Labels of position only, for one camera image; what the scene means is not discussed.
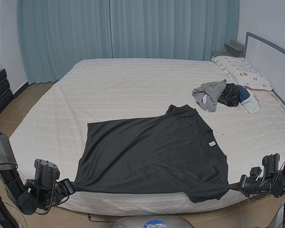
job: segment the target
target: black garment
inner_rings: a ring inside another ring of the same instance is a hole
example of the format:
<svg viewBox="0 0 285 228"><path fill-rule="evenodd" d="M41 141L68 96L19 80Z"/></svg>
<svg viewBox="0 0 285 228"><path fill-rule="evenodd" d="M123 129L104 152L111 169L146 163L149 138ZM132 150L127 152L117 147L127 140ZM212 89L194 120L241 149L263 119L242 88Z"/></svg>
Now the black garment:
<svg viewBox="0 0 285 228"><path fill-rule="evenodd" d="M227 157L196 109L170 105L158 117L88 124L73 184L76 191L220 199L228 191Z"/></svg>
<svg viewBox="0 0 285 228"><path fill-rule="evenodd" d="M226 106L238 106L239 105L239 89L234 83L226 84L226 87L221 93L218 102L225 104Z"/></svg>

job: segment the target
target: blue sticker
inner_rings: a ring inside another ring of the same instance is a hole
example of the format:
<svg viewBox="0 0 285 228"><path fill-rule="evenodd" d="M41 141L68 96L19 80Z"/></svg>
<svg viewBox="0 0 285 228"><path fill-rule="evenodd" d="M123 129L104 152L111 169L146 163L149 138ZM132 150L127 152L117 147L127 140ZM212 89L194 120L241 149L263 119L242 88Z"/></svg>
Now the blue sticker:
<svg viewBox="0 0 285 228"><path fill-rule="evenodd" d="M148 221L143 228L167 228L166 224L159 220Z"/></svg>

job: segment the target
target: tiled floor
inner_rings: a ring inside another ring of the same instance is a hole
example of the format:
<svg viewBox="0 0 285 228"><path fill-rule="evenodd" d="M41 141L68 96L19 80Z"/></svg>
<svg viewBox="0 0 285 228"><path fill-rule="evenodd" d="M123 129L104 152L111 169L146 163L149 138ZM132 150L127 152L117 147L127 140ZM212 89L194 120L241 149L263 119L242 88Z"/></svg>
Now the tiled floor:
<svg viewBox="0 0 285 228"><path fill-rule="evenodd" d="M22 94L13 100L0 114L0 129L9 137L21 123L23 118L34 104L47 92L53 83L32 84ZM0 180L0 195L4 202L12 204L6 196L4 185ZM262 200L248 203L244 200L240 203L214 211L180 214L195 228L253 228L258 226L265 228L277 212L285 196L276 199L271 195ZM13 207L7 206L9 211L24 225L22 215ZM119 217L105 215L91 215L94 221L115 221ZM25 215L29 228L109 228L112 223L94 223L87 219L87 214L53 208L47 215Z"/></svg>

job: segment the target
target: curtain fold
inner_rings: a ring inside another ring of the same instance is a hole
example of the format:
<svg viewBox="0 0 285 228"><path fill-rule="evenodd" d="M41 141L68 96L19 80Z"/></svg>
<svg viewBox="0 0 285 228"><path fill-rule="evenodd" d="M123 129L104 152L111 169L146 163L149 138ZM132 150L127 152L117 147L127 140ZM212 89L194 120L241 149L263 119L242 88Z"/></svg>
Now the curtain fold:
<svg viewBox="0 0 285 228"><path fill-rule="evenodd" d="M210 60L236 40L239 0L110 0L113 57Z"/></svg>
<svg viewBox="0 0 285 228"><path fill-rule="evenodd" d="M18 0L29 84L92 58L210 60L236 40L239 0Z"/></svg>
<svg viewBox="0 0 285 228"><path fill-rule="evenodd" d="M112 58L109 0L18 0L29 84L55 82L83 59Z"/></svg>

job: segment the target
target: pillowcase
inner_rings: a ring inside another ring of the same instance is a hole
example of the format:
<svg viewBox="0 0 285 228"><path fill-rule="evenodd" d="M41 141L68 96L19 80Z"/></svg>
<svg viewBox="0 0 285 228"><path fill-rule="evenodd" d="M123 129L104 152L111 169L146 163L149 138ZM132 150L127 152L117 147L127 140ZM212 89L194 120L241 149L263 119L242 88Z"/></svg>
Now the pillowcase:
<svg viewBox="0 0 285 228"><path fill-rule="evenodd" d="M218 56L211 61L216 62L236 85L250 89L273 89L270 82L243 57Z"/></svg>

